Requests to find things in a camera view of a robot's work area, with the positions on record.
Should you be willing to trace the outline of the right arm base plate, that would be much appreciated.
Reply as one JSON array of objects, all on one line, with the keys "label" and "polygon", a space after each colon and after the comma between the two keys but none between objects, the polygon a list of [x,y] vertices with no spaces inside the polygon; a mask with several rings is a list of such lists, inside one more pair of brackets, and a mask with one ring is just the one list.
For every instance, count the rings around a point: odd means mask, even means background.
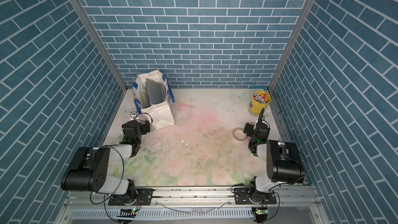
[{"label": "right arm base plate", "polygon": [[232,186],[231,192],[234,195],[235,204],[249,205],[249,204],[276,204],[277,200],[274,194],[263,193],[250,189],[247,186]]}]

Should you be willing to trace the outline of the grey mesh pouch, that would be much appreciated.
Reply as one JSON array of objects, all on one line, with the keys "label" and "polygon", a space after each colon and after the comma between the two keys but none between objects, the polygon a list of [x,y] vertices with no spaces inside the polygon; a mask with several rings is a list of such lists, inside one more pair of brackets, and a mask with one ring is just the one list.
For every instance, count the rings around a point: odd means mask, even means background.
[{"label": "grey mesh pouch", "polygon": [[160,104],[164,101],[164,93],[160,82],[147,79],[146,91],[150,105]]}]

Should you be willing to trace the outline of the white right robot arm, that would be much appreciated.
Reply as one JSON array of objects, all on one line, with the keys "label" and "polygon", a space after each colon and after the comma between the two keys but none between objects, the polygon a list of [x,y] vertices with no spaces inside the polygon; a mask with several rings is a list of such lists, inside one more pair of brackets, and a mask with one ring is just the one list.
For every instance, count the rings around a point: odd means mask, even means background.
[{"label": "white right robot arm", "polygon": [[266,159],[266,173],[255,176],[249,184],[249,196],[253,203],[268,199],[277,187],[302,183],[306,176],[301,154],[296,144],[269,140],[267,122],[246,123],[244,133],[250,138],[251,153]]}]

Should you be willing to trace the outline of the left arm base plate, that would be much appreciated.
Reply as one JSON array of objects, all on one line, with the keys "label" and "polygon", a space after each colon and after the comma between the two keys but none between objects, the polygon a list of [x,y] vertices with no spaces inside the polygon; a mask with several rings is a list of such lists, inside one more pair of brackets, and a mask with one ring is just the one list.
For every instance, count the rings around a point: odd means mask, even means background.
[{"label": "left arm base plate", "polygon": [[133,194],[127,192],[124,195],[113,195],[109,199],[109,206],[146,206],[150,205],[154,189],[136,188]]}]

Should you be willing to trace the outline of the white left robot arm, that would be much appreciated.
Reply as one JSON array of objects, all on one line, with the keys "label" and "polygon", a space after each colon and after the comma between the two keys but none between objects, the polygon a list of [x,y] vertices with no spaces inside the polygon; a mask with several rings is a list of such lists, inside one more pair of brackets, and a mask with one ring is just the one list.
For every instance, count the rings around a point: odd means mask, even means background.
[{"label": "white left robot arm", "polygon": [[122,142],[118,145],[78,148],[62,176],[61,188],[65,191],[119,195],[127,197],[128,204],[134,203],[137,199],[134,182],[123,176],[108,175],[108,165],[137,155],[142,135],[151,131],[150,122],[131,120],[122,125],[122,131]]}]

